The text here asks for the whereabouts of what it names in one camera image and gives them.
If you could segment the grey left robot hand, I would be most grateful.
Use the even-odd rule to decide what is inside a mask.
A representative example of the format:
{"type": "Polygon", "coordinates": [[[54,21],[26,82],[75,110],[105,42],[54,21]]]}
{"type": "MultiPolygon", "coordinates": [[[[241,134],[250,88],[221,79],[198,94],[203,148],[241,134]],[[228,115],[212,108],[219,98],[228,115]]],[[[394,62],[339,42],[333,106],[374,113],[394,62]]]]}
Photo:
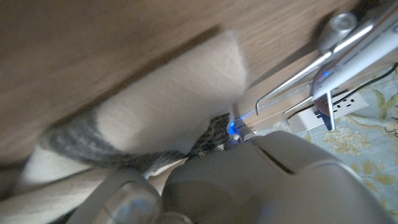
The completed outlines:
{"type": "Polygon", "coordinates": [[[360,177],[320,147],[284,131],[189,159],[156,191],[119,169],[70,223],[393,223],[360,177]]]}

